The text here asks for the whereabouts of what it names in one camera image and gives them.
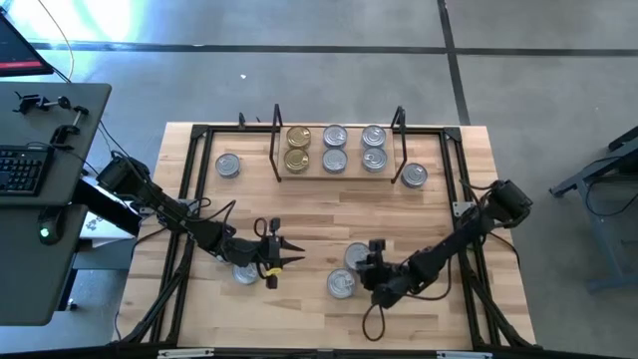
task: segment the yellow tag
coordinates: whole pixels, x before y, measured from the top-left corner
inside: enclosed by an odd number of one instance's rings
[[[266,271],[266,276],[277,275],[281,273],[281,268],[270,268]]]

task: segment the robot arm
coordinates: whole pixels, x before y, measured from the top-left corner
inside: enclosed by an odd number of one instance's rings
[[[357,263],[357,272],[364,287],[372,291],[372,303],[390,308],[408,292],[421,293],[437,280],[448,259],[497,227],[519,225],[529,215],[531,204],[513,182],[497,180],[478,205],[462,215],[459,229],[436,246],[415,252],[404,263],[384,262],[385,239],[371,240],[371,252]]]
[[[166,195],[149,177],[149,169],[141,162],[113,152],[111,162],[98,176],[101,187],[121,198],[129,198],[151,207],[159,221],[169,230],[187,232],[197,246],[213,256],[238,266],[262,264],[266,269],[266,285],[277,287],[275,274],[285,264],[303,257],[280,257],[280,249],[303,251],[277,235],[279,218],[270,222],[270,233],[260,240],[235,238],[236,229],[224,222],[201,219],[186,205]]]

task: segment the tin can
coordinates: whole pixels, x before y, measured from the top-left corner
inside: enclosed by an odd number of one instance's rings
[[[343,126],[331,125],[323,131],[323,143],[329,149],[343,149],[348,141],[348,132]]]
[[[217,173],[225,179],[234,179],[239,176],[241,164],[239,157],[234,154],[223,154],[215,161]]]
[[[232,265],[232,277],[240,284],[250,285],[259,279],[257,273],[257,265],[250,263],[245,267],[240,267],[236,264]]]
[[[370,249],[365,243],[356,242],[348,245],[346,255],[344,255],[343,258],[346,268],[350,270],[357,270],[357,262],[360,260],[366,260],[368,254],[370,254]]]
[[[306,172],[310,166],[308,153],[299,149],[288,150],[283,161],[286,163],[288,171],[296,175]]]
[[[419,164],[409,164],[403,169],[401,182],[409,188],[419,188],[428,179],[428,172]]]
[[[355,277],[347,269],[335,269],[328,275],[328,292],[337,299],[352,296],[355,284]]]
[[[388,155],[381,149],[369,148],[363,152],[363,167],[370,173],[381,172],[387,162]]]
[[[323,154],[323,169],[328,174],[336,175],[346,170],[348,156],[338,149],[330,149]]]
[[[382,148],[386,143],[386,131],[377,125],[370,125],[363,129],[361,143],[366,149]]]
[[[291,149],[306,150],[310,146],[310,130],[302,126],[293,126],[286,134]]]

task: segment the wooden tabletop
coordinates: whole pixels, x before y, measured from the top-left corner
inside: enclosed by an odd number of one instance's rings
[[[155,182],[169,195],[177,195],[183,171],[190,123],[169,123],[159,152]],[[487,185],[497,178],[485,127],[461,127],[470,178]],[[234,281],[231,266],[216,262],[196,249],[181,322],[179,346],[360,348],[360,349],[471,349],[458,261],[454,259],[450,295],[436,302],[404,298],[386,311],[386,334],[378,342],[363,336],[361,320],[370,306],[370,293],[359,287],[354,297],[335,299],[328,294],[326,278],[343,266],[346,247],[355,241],[386,238],[386,260],[401,261],[415,250],[434,245],[452,231],[441,150],[434,136],[407,136],[409,162],[426,167],[429,178],[423,188],[411,189],[400,181],[287,180],[277,182],[268,161],[270,135],[215,134],[212,163],[223,153],[237,154],[241,174],[222,179],[209,167],[204,196],[213,214],[237,200],[229,223],[237,236],[256,239],[256,218],[281,217],[280,233],[306,249],[304,260],[292,263],[279,275],[279,288],[268,290],[263,281],[245,286]],[[401,147],[394,139],[396,149]],[[203,141],[197,148],[189,197],[195,181]],[[456,158],[450,146],[451,157]],[[396,151],[397,164],[401,151]],[[453,161],[456,179],[459,178]],[[159,228],[148,219],[140,236]],[[496,233],[510,240],[509,232]],[[128,334],[147,312],[160,287],[169,233],[160,234],[135,252],[119,327]],[[493,298],[520,335],[534,341],[520,273],[514,254],[495,240],[484,245]],[[177,254],[179,262],[181,252]],[[446,289],[445,270],[422,295],[435,296]],[[479,322],[487,340],[484,315],[478,303]],[[169,328],[173,302],[164,317]],[[377,310],[368,319],[368,330],[380,328]]]

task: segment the concrete floor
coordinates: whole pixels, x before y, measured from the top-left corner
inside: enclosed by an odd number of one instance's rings
[[[25,3],[30,1],[14,1],[9,12],[23,34],[59,40],[46,14]],[[436,0],[190,0],[188,6],[59,0],[55,8],[53,1],[46,3],[72,40],[444,45]],[[638,47],[638,3],[631,0],[447,4],[459,47]],[[67,52],[41,53],[68,71]],[[239,111],[249,120],[268,119],[274,103],[281,105],[284,121],[385,123],[403,105],[412,124],[459,123],[445,55],[76,52],[75,57],[74,81],[113,85],[105,123],[151,168],[165,122],[234,122]],[[513,235],[537,342],[549,349],[635,357],[637,288],[585,291],[586,279],[606,275],[603,259],[575,193],[554,199],[547,189],[636,126],[638,58],[461,56],[459,62],[470,120],[488,126],[500,177],[514,180],[534,200],[532,215]],[[96,139],[89,161],[102,167],[107,160],[104,141]],[[0,327],[0,352],[108,342],[125,278],[80,274],[73,297],[82,310],[56,313],[42,328]],[[89,289],[99,295],[89,295]]]

